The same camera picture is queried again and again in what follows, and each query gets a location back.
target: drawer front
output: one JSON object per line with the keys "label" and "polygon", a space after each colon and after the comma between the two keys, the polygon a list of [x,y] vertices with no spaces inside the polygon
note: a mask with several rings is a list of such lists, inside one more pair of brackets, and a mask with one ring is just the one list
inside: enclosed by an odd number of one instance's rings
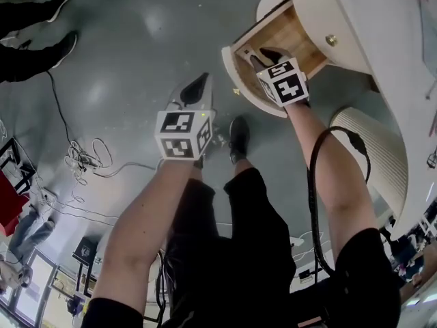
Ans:
{"label": "drawer front", "polygon": [[293,0],[312,42],[335,65],[370,74],[358,42],[337,0]]}

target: black t-shirt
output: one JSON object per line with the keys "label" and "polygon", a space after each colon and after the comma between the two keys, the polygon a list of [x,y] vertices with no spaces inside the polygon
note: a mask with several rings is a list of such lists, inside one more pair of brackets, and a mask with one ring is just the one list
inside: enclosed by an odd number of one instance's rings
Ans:
{"label": "black t-shirt", "polygon": [[[253,287],[274,283],[274,278],[260,278]],[[244,296],[235,282],[220,291],[217,295],[208,292],[205,283],[203,294],[188,293],[163,327],[297,327],[313,317],[327,317],[328,312],[331,327],[396,328],[400,316],[396,275],[376,229],[364,230],[346,244],[337,259],[334,277],[287,298]],[[143,316],[116,301],[91,300],[82,328],[108,326],[141,328]]]}

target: black sleeve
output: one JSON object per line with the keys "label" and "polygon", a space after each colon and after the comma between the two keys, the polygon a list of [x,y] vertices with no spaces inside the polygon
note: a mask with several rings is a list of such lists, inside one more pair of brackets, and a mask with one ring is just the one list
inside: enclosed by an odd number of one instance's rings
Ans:
{"label": "black sleeve", "polygon": [[82,328],[142,328],[143,316],[131,307],[110,299],[92,299],[83,318]]}
{"label": "black sleeve", "polygon": [[356,234],[341,250],[335,275],[290,295],[296,322],[321,316],[332,327],[396,328],[401,299],[377,229]]}

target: person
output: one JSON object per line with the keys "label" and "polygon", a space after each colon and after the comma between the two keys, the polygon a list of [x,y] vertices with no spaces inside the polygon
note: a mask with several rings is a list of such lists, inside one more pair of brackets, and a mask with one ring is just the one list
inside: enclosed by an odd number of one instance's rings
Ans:
{"label": "person", "polygon": [[[325,126],[305,104],[285,109],[309,164]],[[248,124],[236,118],[230,127],[235,173],[225,185],[232,238],[217,234],[214,190],[202,182],[201,164],[165,161],[113,228],[83,328],[143,326],[150,267],[167,235],[171,309],[165,328],[304,327],[321,316],[331,327],[397,326],[399,290],[352,155],[330,135],[316,165],[335,275],[290,294],[296,265],[288,227],[246,157],[249,139]],[[286,171],[275,161],[272,169]]]}
{"label": "person", "polygon": [[38,212],[32,205],[31,209],[16,226],[6,255],[0,255],[0,295],[7,287],[12,289],[19,286],[27,287],[31,278],[31,269],[26,264],[36,246],[44,242],[55,229],[55,222],[49,217],[35,233],[28,236],[31,226],[39,218]]}
{"label": "person", "polygon": [[[11,31],[24,29],[35,23],[53,22],[67,1],[0,3],[0,39]],[[58,67],[73,51],[77,38],[77,32],[71,31],[56,45],[38,51],[17,50],[0,44],[0,83],[24,81]]]}
{"label": "person", "polygon": [[425,266],[423,255],[418,254],[411,240],[407,236],[402,236],[396,241],[391,240],[391,233],[385,228],[380,229],[380,233],[390,245],[391,253],[399,266],[399,276],[402,281],[398,281],[399,287],[405,283],[412,282],[418,288],[423,281],[421,272]]}

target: drawer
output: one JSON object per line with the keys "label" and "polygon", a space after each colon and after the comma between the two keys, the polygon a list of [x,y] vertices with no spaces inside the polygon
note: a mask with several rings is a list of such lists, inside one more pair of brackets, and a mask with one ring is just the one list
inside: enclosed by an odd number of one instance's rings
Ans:
{"label": "drawer", "polygon": [[263,111],[286,118],[286,112],[267,97],[246,56],[246,52],[254,53],[265,64],[272,65],[271,61],[259,52],[262,47],[288,50],[298,60],[300,69],[309,79],[322,69],[328,60],[303,29],[291,0],[285,1],[232,46],[222,50],[226,70],[240,93]]}
{"label": "drawer", "polygon": [[[314,45],[336,66],[371,74],[337,0],[293,0],[300,23]],[[326,38],[334,36],[336,44]]]}

